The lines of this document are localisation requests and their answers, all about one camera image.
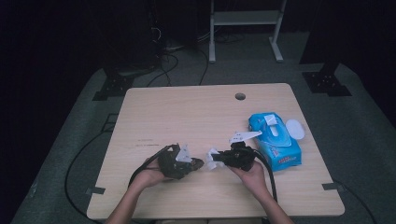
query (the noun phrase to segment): wet wipes package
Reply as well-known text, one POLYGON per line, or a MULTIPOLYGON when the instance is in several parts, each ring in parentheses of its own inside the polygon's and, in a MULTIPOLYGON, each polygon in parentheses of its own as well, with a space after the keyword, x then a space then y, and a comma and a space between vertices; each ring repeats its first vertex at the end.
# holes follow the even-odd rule
POLYGON ((248 122, 251 131, 262 132, 255 140, 273 171, 302 163, 301 149, 296 141, 298 138, 290 136, 287 127, 276 113, 253 114, 248 122))

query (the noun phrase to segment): floor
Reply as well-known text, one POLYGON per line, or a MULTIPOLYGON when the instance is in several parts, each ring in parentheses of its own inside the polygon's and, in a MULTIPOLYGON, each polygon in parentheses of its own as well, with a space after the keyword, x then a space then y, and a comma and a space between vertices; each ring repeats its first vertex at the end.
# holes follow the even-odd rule
MULTIPOLYGON (((269 35, 230 35, 238 41, 217 44, 217 61, 211 64, 207 62, 207 42, 201 43, 198 50, 171 52, 162 56, 162 68, 135 78, 132 88, 290 84, 331 176, 342 183, 339 193, 346 207, 340 217, 293 217, 295 223, 390 223, 395 220, 396 213, 391 209, 396 205, 394 127, 364 89, 357 74, 342 64, 335 75, 350 96, 331 97, 311 92, 302 73, 317 72, 322 64, 299 64, 308 33, 279 36, 283 63, 276 62, 269 35)), ((176 47, 176 42, 169 46, 176 47)), ((93 100, 97 92, 109 93, 103 91, 105 83, 103 69, 92 74, 12 223, 93 223, 84 214, 111 138, 111 132, 102 130, 116 121, 124 92, 114 90, 101 100, 93 100)))

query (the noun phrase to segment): white plastic lid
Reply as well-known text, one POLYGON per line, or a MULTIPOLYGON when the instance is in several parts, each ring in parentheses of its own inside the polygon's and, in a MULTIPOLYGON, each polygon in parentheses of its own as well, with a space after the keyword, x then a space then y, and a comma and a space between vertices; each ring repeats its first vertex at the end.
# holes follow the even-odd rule
POLYGON ((297 119, 289 119, 286 122, 286 128, 288 129, 290 137, 300 140, 305 137, 305 131, 303 126, 297 119))

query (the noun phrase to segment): wooden table top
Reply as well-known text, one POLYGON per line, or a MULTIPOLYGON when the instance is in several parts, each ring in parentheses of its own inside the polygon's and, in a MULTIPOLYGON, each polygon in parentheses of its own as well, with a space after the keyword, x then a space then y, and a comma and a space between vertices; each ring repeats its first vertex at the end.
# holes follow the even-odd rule
MULTIPOLYGON (((289 216, 342 215, 345 207, 337 190, 322 187, 332 179, 292 89, 279 83, 128 90, 96 183, 106 190, 92 195, 88 217, 107 218, 134 170, 161 148, 187 144, 192 157, 205 161, 212 147, 229 150, 233 134, 247 132, 248 118, 262 112, 276 112, 284 122, 297 119, 305 130, 305 138, 298 141, 303 164, 274 172, 279 204, 289 216), (246 99, 237 100, 237 93, 246 99)), ((247 145, 257 148, 253 140, 247 145)), ((204 166, 180 180, 146 189, 133 216, 202 217, 265 217, 265 213, 227 167, 209 171, 204 166)))

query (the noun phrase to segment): white metal stand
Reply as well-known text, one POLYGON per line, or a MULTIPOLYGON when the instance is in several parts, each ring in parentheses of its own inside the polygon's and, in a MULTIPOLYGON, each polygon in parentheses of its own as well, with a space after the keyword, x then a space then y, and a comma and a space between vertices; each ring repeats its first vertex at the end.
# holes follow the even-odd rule
POLYGON ((280 10, 264 11, 218 11, 215 12, 215 0, 211 1, 210 13, 210 41, 209 41, 209 62, 216 61, 215 52, 215 26, 216 25, 275 25, 274 36, 269 37, 269 41, 276 61, 283 62, 282 54, 277 46, 280 25, 283 20, 287 0, 282 0, 280 10))

